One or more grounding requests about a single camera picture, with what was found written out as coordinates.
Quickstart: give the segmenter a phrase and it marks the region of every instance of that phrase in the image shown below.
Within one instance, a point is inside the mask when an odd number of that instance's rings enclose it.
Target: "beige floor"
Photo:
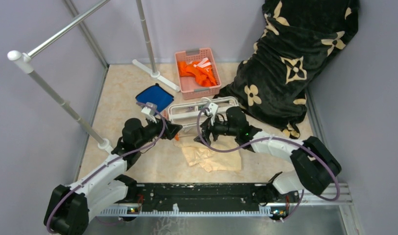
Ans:
[[[218,72],[222,86],[230,83],[236,73],[237,63],[218,64]],[[177,68],[174,64],[157,65],[163,76],[177,82]],[[99,101],[98,110],[94,120],[94,129],[103,138],[108,138],[116,146],[117,139],[121,136],[124,122],[129,118],[139,118],[145,125],[146,122],[140,113],[140,108],[135,104],[136,95],[145,88],[153,85],[150,76],[134,65],[111,65]],[[174,102],[186,102],[181,94],[176,94],[161,85],[165,90],[174,95]],[[264,129],[268,133],[279,136],[283,134],[276,128],[263,124],[247,116],[250,124]],[[306,119],[298,125],[301,139],[312,135],[309,120]],[[125,174],[138,182],[150,183],[233,183],[233,182],[266,182],[279,171],[293,169],[291,164],[270,156],[240,150],[242,157],[242,170],[206,172],[199,165],[188,166],[180,148],[173,145],[172,141],[160,140],[155,147],[146,154],[141,155],[137,163]],[[105,160],[107,154],[99,150],[93,138],[89,139],[79,177],[88,174],[92,169]]]

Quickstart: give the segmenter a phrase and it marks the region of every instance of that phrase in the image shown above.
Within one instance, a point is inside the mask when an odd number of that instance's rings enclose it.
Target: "white wall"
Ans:
[[[82,12],[98,0],[74,0]],[[144,0],[154,56],[158,62],[174,61],[174,53],[212,47],[217,61],[249,58],[252,45],[264,29],[263,0]],[[86,21],[110,64],[148,61],[135,0],[112,0],[102,12]]]
[[[361,0],[360,14],[310,90],[365,234],[398,234],[398,0]]]
[[[87,135],[7,59],[10,50],[27,52],[70,20],[59,0],[0,0],[0,235],[47,234],[43,218],[51,191],[71,183],[79,165]],[[77,28],[32,65],[90,118],[103,68]]]

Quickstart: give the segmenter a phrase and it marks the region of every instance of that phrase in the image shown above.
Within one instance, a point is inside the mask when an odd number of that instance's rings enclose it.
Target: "gray floor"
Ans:
[[[117,221],[115,218],[101,218]],[[284,224],[255,217],[137,218],[117,226],[93,220],[85,235],[345,235],[339,208],[300,207]]]

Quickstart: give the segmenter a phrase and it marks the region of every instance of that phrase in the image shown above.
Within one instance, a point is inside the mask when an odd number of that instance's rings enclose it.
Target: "orange clothing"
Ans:
[[[212,65],[207,57],[202,61],[193,61],[187,64],[185,61],[177,63],[181,77],[195,77],[195,81],[203,87],[217,85],[212,72]]]

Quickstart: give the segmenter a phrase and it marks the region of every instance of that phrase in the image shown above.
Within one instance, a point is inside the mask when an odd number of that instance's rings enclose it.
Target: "orange object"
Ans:
[[[181,77],[195,77],[196,83],[203,87],[216,86],[217,82],[212,72],[212,64],[207,57],[202,61],[193,61],[187,64],[185,61],[177,63]]]

